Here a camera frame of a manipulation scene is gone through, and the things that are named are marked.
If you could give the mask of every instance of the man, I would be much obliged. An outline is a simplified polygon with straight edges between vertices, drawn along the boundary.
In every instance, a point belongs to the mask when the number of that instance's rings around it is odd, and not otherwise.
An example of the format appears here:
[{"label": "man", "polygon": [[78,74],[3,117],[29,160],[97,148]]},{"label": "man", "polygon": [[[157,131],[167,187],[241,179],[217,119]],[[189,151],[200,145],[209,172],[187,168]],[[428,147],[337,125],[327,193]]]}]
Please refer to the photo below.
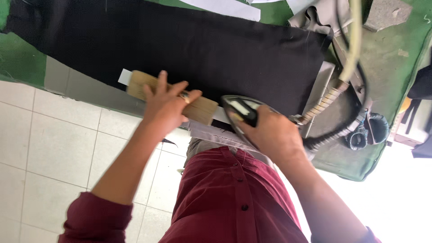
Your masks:
[{"label": "man", "polygon": [[[189,100],[179,97],[186,86],[183,81],[167,91],[167,73],[161,71],[155,94],[144,87],[148,100],[142,122],[93,190],[70,205],[59,242],[124,242],[147,160],[165,135],[187,121],[181,114],[186,105],[201,96],[193,90]],[[312,242],[380,242],[308,161],[297,127],[266,106],[258,113],[256,128],[238,125],[297,192]],[[307,242],[288,192],[272,168],[240,149],[213,144],[204,150],[206,144],[199,143],[190,144],[171,226],[160,242]]]}]

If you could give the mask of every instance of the green table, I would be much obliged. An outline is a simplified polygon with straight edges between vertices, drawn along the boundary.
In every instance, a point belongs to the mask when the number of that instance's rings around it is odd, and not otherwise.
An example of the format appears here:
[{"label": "green table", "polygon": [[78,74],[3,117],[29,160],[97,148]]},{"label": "green table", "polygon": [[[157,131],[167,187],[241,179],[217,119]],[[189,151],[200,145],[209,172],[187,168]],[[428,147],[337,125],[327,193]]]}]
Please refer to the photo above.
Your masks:
[{"label": "green table", "polygon": [[[196,9],[179,0],[152,0],[168,6]],[[430,0],[405,0],[413,6],[408,21],[372,33],[363,30],[361,61],[369,79],[373,112],[384,115],[392,125],[407,91],[415,80],[416,71],[431,39],[432,3]],[[10,0],[0,3],[0,28],[3,28],[9,11]],[[292,17],[286,1],[257,3],[261,9],[260,22],[285,25]],[[44,88],[46,55],[37,51],[13,33],[0,34],[0,79],[26,83]],[[333,129],[347,118],[350,106],[347,95],[316,118],[312,135]],[[367,146],[352,151],[343,141],[323,146],[312,161],[316,168],[335,173],[354,181],[362,181],[377,164],[385,144]]]}]

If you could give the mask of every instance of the wooden clapper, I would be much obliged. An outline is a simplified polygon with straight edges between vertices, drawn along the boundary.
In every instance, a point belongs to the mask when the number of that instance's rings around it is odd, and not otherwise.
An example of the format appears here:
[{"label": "wooden clapper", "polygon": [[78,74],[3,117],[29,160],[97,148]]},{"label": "wooden clapper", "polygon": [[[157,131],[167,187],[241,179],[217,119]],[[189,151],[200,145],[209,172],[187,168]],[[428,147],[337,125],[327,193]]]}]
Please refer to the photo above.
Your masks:
[{"label": "wooden clapper", "polygon": [[[144,84],[150,86],[153,92],[156,91],[158,79],[149,74],[134,70],[130,77],[127,93],[133,97],[146,100],[146,95],[143,91]],[[204,125],[210,125],[213,121],[213,113],[216,111],[218,103],[210,99],[200,97],[190,103],[183,110],[183,115],[189,119],[195,120]]]}]

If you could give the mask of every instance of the ring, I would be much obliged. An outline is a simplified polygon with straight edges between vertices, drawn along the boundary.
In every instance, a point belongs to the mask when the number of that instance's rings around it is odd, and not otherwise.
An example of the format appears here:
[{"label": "ring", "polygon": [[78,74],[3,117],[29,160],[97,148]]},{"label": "ring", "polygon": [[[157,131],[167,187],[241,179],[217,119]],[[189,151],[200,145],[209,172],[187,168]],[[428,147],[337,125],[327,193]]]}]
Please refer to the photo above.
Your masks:
[{"label": "ring", "polygon": [[182,91],[179,96],[184,99],[184,102],[186,102],[186,104],[189,104],[191,102],[189,100],[189,94],[186,91]]}]

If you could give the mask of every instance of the hand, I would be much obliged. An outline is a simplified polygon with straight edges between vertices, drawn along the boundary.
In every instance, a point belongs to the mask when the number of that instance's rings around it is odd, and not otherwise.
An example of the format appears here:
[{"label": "hand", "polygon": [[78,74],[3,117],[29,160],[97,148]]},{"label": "hand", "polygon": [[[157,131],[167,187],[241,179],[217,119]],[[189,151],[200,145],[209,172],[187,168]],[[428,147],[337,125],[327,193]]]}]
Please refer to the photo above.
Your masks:
[{"label": "hand", "polygon": [[[188,104],[178,96],[187,87],[188,82],[176,83],[167,91],[167,76],[168,74],[164,70],[159,73],[155,94],[148,85],[143,87],[144,93],[147,95],[147,107],[141,125],[155,132],[159,141],[180,126],[182,122],[189,121],[181,114]],[[201,96],[202,92],[192,90],[188,94],[189,101],[192,103]]]},{"label": "hand", "polygon": [[268,106],[258,107],[257,112],[258,123],[255,128],[242,121],[237,125],[263,154],[277,166],[299,157],[307,160],[302,137],[294,123],[286,116],[272,112]]}]

